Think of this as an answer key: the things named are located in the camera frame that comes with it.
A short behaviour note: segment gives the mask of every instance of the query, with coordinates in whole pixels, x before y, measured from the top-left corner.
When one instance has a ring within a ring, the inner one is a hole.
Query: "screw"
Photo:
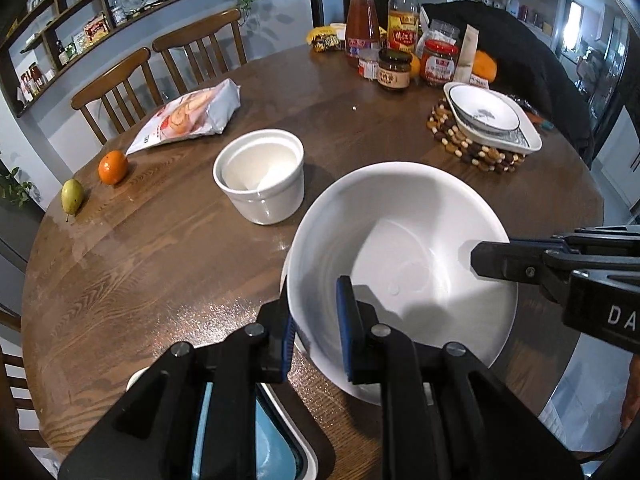
[[[376,337],[386,337],[391,334],[391,329],[387,325],[378,323],[371,327],[371,333]]]
[[[251,323],[244,327],[244,331],[249,337],[256,337],[264,334],[264,327],[260,323]]]
[[[445,348],[449,355],[453,355],[453,357],[460,357],[466,354],[465,346],[460,343],[447,343]]]
[[[189,343],[180,341],[171,346],[171,353],[176,357],[183,357],[189,353]]]

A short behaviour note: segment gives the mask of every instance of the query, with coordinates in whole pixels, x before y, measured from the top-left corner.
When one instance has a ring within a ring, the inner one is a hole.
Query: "tile floor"
[[[625,202],[600,172],[591,175],[604,198],[604,225],[635,223]],[[612,444],[620,432],[620,407],[628,380],[629,352],[581,335],[541,420],[571,450],[596,451]],[[587,465],[585,473],[594,470]]]

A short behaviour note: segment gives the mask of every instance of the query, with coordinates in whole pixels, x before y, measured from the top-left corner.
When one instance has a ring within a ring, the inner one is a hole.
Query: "ketchup bottle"
[[[373,0],[351,0],[344,35],[347,62],[358,67],[361,48],[380,48],[380,28]]]

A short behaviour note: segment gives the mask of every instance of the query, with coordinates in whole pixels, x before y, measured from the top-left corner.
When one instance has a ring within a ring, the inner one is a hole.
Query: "orange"
[[[107,153],[98,165],[98,176],[104,184],[115,186],[127,174],[129,161],[124,153],[114,150]]]
[[[411,54],[411,77],[420,75],[420,58],[415,54]]]

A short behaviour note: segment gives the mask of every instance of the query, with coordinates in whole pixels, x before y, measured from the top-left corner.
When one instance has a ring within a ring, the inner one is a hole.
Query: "white bowl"
[[[482,240],[509,239],[482,197],[449,173],[386,162],[342,177],[309,208],[289,251],[289,306],[310,359],[348,394],[380,403],[379,387],[349,383],[342,364],[335,282],[348,274],[381,322],[424,344],[459,341],[491,365],[518,294],[514,283],[473,272],[470,252]]]
[[[462,84],[451,88],[449,97],[478,128],[511,132],[520,126],[520,118],[513,108],[490,90]]]
[[[269,128],[238,137],[220,152],[213,179],[247,220],[261,225],[290,217],[305,196],[302,142]]]

